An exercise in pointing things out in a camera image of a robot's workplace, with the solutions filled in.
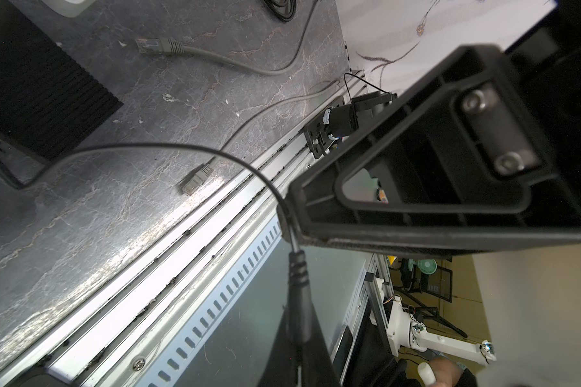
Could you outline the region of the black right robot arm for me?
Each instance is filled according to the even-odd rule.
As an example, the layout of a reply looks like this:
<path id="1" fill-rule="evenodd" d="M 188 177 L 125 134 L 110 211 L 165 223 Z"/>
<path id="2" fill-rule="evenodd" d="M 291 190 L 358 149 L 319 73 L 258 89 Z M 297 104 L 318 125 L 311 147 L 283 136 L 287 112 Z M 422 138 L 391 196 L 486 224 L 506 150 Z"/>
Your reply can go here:
<path id="1" fill-rule="evenodd" d="M 327 109 L 286 239 L 402 256 L 581 243 L 581 49 L 532 69 L 455 50 L 398 98 Z"/>

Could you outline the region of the black power adapter with cable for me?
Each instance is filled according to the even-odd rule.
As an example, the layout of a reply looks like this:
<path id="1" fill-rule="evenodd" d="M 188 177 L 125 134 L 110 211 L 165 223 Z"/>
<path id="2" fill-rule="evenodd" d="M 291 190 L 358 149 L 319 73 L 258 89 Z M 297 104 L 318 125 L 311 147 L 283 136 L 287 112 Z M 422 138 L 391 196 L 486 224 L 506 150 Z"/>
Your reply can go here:
<path id="1" fill-rule="evenodd" d="M 187 151 L 82 157 L 30 190 L 0 179 L 0 369 L 238 174 L 224 163 L 188 197 L 207 160 Z"/>

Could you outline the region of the black network switch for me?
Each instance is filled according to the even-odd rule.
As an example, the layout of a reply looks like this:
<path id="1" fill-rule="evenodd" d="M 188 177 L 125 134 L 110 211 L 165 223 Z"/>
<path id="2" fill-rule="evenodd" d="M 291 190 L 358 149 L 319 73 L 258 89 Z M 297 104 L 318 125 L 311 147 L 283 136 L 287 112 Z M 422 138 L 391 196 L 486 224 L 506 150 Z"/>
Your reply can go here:
<path id="1" fill-rule="evenodd" d="M 0 1 L 0 140 L 50 163 L 121 106 L 18 8 Z"/>

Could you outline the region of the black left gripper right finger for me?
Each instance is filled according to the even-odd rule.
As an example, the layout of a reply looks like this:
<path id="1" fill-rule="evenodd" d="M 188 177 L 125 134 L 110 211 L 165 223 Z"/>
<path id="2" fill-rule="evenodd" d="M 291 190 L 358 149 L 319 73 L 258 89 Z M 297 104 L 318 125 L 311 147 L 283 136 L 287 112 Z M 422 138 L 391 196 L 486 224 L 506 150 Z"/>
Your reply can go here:
<path id="1" fill-rule="evenodd" d="M 297 301 L 297 345 L 301 386 L 339 386 L 314 306 L 306 294 Z"/>

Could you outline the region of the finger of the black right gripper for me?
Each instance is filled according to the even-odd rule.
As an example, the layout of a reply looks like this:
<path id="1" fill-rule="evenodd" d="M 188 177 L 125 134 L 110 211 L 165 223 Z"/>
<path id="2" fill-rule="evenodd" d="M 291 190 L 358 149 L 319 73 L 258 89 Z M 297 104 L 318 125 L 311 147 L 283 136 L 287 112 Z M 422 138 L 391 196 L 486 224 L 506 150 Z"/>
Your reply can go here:
<path id="1" fill-rule="evenodd" d="M 287 237 L 437 256 L 581 243 L 581 47 L 456 49 L 295 179 Z"/>

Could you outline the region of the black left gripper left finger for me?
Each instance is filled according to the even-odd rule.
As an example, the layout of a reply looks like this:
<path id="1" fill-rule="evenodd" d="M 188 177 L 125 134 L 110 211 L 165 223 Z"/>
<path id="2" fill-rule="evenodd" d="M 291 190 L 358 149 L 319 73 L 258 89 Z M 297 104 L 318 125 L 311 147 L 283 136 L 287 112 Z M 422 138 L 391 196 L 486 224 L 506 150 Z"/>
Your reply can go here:
<path id="1" fill-rule="evenodd" d="M 258 387 L 297 386 L 296 361 L 297 348 L 287 337 L 287 311 L 284 311 Z"/>

